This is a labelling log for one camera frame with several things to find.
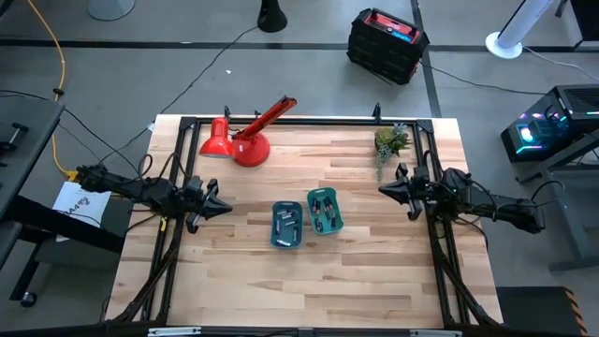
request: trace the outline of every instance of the white cord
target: white cord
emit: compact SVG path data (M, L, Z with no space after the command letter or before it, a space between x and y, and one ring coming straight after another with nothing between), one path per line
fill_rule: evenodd
M577 66L577 65L571 65L571 64L564 63L564 62L557 62L557 61L553 61L553 60L551 60L551 59L548 59L547 57L545 57L545 56L541 55L540 53L538 53L538 52L536 52L536 51L533 51L532 49L530 49L530 48L528 48L528 47L526 47L526 46L522 46L522 48L524 48L524 49L525 49L525 50L527 50L527 51L530 51L530 52L531 52L531 53L533 53L534 55L536 55L536 56L538 56L538 57L540 57L540 58L542 58L542 59L544 59L544 60L546 60L546 61L550 61L552 64L559 65L559 66L570 66L570 67L574 67L574 68L576 68L576 69L578 69L578 70L582 71L583 73L585 73L585 74L586 74L588 77L592 78L593 80L595 80L595 81L599 81L599 79L597 79L596 77L594 77L593 75L591 75L591 74L590 74L588 71L586 71L585 69L581 68L580 66Z

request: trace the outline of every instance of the red lamp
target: red lamp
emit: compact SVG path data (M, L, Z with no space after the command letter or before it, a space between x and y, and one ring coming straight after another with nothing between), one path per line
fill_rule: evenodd
M226 138L228 120L214 118L212 120L211 136L199 149L199 154L213 158L230 158L233 156L233 144Z
M264 163L269 157L270 144L260 131L297 104L295 98L284 96L247 128L233 135L232 144L226 139L228 121L226 118L215 118L212 121L212 135L202 145L199 154L218 157L229 157L232 154L237 164L247 168Z

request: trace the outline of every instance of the potted plant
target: potted plant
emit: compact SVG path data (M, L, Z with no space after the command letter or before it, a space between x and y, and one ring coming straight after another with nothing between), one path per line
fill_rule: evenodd
M380 128L374 133L374 148L376 149L376 177L383 179L383 167L392 155L400 156L400 150L407 149L407 126L395 124L393 128Z

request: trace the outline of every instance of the concrete floor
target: concrete floor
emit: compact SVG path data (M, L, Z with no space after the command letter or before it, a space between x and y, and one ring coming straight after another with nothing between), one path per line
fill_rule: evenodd
M134 10L116 22L98 22L81 0L42 1L39 9L61 39L228 42L254 26L259 0L138 0ZM482 46L484 37L500 30L519 0L420 0L425 30L432 45ZM413 21L409 0L281 0L289 19L281 33L255 30L241 42L345 43L351 21L365 7L379 7ZM562 19L550 9L527 35L531 46L573 46L578 35L571 12ZM16 2L0 19L0 37L48 39L25 2ZM98 135L114 146L124 144L146 126L218 50L65 49L65 103ZM0 48L0 88L51 96L60 75L52 48ZM597 53L547 53L556 61L576 63L599 74ZM557 84L592 83L575 69L555 66L531 54L502 61L486 52L431 52L431 64L461 78L506 88L546 92ZM514 181L514 172L499 139L500 132L538 99L475 88L433 72L443 117L458 118L471 172L497 194L529 196ZM387 116L430 117L431 105L422 69L411 83L388 86L351 64L344 51L264 50L226 51L192 90L167 113L215 113L229 105L235 113L264 110L282 95L299 104L290 113L370 115L381 102ZM61 122L94 152L108 150L70 116ZM94 157L65 131L57 129L62 165L73 169ZM137 161L147 148L144 134L124 155ZM133 172L121 159L107 162L117 173ZM22 194L51 206L63 177L46 149ZM497 286L567 286L577 295L592 335L599 334L599 268L549 273L550 262L568 257L559 224L536 236L506 224L483 221L489 235L489 255ZM19 244L0 271L0 298L13 287L31 247ZM37 305L23 309L0 300L0 330L95 323L102 300L110 293L114 270L71 267L40 268L31 288Z

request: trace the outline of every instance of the wooden tabletop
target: wooden tabletop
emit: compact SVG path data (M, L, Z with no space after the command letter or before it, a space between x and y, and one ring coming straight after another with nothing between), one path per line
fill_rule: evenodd
M174 150L180 118L157 117L148 176L157 175ZM433 119L433 124L443 167L467 169L457 121ZM263 132L270 141L270 157L257 168L198 156L194 174L205 182L218 179L219 197L233 212L202 220L195 235L184 232L168 323L441 328L426 218L422 214L409 221L407 206L377 191L375 130L270 125ZM203 125L199 144L209 136L210 126ZM414 151L402 151L401 158L387 164L383 183L394 179L400 160L413 166ZM318 235L309 224L306 196L325 186L337 190L344 228ZM270 246L271 206L278 200L295 200L304 208L299 249ZM134 212L131 222L146 216ZM129 232L107 318L119 314L146 281L157 228L155 220ZM464 283L490 316L502 321L484 239L472 227L455 225L454 232ZM455 293L449 288L458 319ZM158 291L162 293L162 284Z

